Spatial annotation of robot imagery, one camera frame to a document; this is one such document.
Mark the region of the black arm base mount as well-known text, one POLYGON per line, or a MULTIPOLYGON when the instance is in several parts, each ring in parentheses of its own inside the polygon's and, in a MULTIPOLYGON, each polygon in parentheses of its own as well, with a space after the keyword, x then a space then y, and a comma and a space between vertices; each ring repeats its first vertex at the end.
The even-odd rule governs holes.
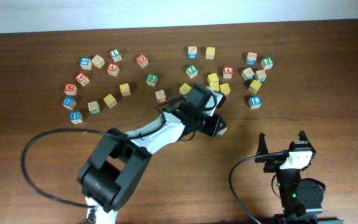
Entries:
POLYGON ((284 215, 276 214, 273 216, 274 224, 345 224, 344 220, 328 219, 321 220, 317 216, 311 215, 306 218, 293 218, 290 219, 284 215))

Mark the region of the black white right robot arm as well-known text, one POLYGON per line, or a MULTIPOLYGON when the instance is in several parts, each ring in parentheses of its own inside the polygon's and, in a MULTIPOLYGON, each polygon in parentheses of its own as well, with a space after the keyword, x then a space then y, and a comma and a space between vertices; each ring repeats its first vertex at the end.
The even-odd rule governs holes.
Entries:
POLYGON ((301 178, 301 172, 311 166, 316 150, 304 131, 299 139, 290 143, 287 150, 270 153, 265 135, 259 134, 256 163, 263 163, 265 173, 274 173, 280 193, 282 214, 273 216, 275 223, 317 223, 322 213, 326 186, 312 179, 301 178))

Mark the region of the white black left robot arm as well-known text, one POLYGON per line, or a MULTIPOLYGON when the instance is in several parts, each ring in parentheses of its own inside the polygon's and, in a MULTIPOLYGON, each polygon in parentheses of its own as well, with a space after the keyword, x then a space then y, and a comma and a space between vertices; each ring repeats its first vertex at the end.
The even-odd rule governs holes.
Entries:
POLYGON ((125 133, 107 131, 78 173, 88 206, 87 223, 115 223, 118 210, 129 200, 153 154, 197 132, 221 135, 226 123, 215 113, 224 94, 195 84, 186 95, 158 106, 156 120, 125 133))

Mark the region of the red I letter block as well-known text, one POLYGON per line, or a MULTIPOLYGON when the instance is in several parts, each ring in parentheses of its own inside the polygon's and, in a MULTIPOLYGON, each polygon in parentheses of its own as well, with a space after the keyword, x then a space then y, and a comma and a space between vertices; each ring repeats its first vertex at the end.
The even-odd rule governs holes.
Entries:
POLYGON ((219 136, 222 136, 222 135, 226 132, 226 130, 227 130, 227 127, 222 128, 217 134, 218 134, 219 136))

